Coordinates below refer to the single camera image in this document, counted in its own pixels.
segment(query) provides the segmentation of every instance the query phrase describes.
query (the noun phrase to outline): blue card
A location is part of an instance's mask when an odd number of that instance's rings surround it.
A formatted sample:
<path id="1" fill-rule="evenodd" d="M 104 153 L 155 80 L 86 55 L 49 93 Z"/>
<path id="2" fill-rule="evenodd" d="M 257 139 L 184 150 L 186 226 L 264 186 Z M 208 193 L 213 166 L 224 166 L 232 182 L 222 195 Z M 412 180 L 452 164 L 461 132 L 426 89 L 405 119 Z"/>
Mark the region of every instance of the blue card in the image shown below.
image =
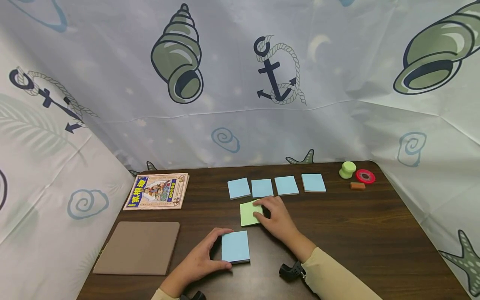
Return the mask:
<path id="1" fill-rule="evenodd" d="M 222 261 L 232 264 L 250 261 L 247 231 L 237 231 L 222 236 Z"/>
<path id="2" fill-rule="evenodd" d="M 252 197 L 262 198 L 266 196 L 273 196 L 272 180 L 252 180 Z"/>
<path id="3" fill-rule="evenodd" d="M 326 192 L 324 179 L 321 174 L 302 174 L 303 188 L 306 192 Z"/>
<path id="4" fill-rule="evenodd" d="M 279 195 L 296 195 L 299 193 L 295 177 L 275 177 L 276 191 Z"/>
<path id="5" fill-rule="evenodd" d="M 251 195 L 250 187 L 248 186 L 248 180 L 246 178 L 231 180 L 227 182 L 227 184 L 230 200 Z"/>

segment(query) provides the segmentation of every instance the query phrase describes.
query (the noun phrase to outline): green sticky note stack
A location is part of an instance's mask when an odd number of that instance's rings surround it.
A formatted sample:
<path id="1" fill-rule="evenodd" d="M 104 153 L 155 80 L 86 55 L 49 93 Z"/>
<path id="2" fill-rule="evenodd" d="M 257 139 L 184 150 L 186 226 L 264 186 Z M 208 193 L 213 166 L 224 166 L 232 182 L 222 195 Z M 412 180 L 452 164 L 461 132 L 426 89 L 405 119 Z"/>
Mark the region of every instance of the green sticky note stack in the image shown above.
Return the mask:
<path id="1" fill-rule="evenodd" d="M 241 223 L 242 227 L 260 223 L 257 220 L 257 218 L 255 218 L 253 216 L 253 212 L 258 212 L 262 215 L 264 214 L 261 205 L 253 206 L 253 202 L 255 202 L 257 200 L 253 200 L 252 202 L 247 202 L 247 203 L 240 204 L 240 223 Z"/>

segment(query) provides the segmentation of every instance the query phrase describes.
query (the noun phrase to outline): starfish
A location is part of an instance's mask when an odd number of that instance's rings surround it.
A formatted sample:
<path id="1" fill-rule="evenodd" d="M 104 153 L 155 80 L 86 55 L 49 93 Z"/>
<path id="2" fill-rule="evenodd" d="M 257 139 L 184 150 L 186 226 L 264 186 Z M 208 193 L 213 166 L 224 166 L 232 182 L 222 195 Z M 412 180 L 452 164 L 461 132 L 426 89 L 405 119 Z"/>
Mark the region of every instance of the starfish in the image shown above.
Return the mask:
<path id="1" fill-rule="evenodd" d="M 157 168 L 149 161 L 147 161 L 147 169 L 149 171 L 157 171 Z M 136 177 L 140 172 L 134 171 L 134 170 L 128 170 L 132 176 Z"/>
<path id="2" fill-rule="evenodd" d="M 480 295 L 480 257 L 473 250 L 465 232 L 459 230 L 458 239 L 462 245 L 462 256 L 456 256 L 443 251 L 439 251 L 439 253 L 444 259 L 465 271 L 468 277 L 468 291 L 473 297 L 477 297 Z"/>
<path id="3" fill-rule="evenodd" d="M 307 153 L 307 155 L 305 156 L 305 158 L 302 160 L 302 161 L 297 161 L 291 157 L 286 157 L 285 159 L 287 160 L 287 162 L 291 163 L 291 164 L 313 164 L 313 153 L 314 153 L 314 150 L 313 149 L 310 149 Z"/>

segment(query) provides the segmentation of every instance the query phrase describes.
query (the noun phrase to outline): beige sleeve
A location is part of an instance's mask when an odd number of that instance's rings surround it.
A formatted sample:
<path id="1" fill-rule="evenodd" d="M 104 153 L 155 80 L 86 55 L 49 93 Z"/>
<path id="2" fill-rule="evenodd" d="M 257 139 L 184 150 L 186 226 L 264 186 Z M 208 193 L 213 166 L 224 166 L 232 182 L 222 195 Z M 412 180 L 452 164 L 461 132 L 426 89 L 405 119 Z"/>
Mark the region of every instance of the beige sleeve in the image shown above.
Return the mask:
<path id="1" fill-rule="evenodd" d="M 360 279 L 318 247 L 302 267 L 307 273 L 305 282 L 322 300 L 381 300 Z"/>
<path id="2" fill-rule="evenodd" d="M 155 295 L 153 295 L 152 300 L 179 300 L 179 298 L 172 298 L 165 294 L 161 289 L 158 289 L 156 290 Z"/>

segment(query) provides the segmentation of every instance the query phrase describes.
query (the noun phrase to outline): wrist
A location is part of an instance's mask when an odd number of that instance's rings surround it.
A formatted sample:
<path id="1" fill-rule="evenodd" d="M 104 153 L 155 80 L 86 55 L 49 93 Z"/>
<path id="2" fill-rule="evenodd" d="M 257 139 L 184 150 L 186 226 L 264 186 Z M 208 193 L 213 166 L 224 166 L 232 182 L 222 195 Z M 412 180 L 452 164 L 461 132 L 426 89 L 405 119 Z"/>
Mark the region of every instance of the wrist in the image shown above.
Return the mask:
<path id="1" fill-rule="evenodd" d="M 291 249 L 291 246 L 294 246 L 296 241 L 298 241 L 299 237 L 302 235 L 300 231 L 298 231 L 297 228 L 294 228 L 293 230 L 288 233 L 285 238 L 282 240 L 282 242 Z"/>
<path id="2" fill-rule="evenodd" d="M 312 255 L 313 250 L 317 247 L 302 233 L 297 231 L 295 235 L 285 243 L 285 245 L 293 252 L 297 259 L 304 264 Z"/>
<path id="3" fill-rule="evenodd" d="M 172 298 L 180 298 L 183 290 L 190 284 L 186 276 L 182 276 L 179 268 L 175 268 L 160 285 L 160 289 Z"/>

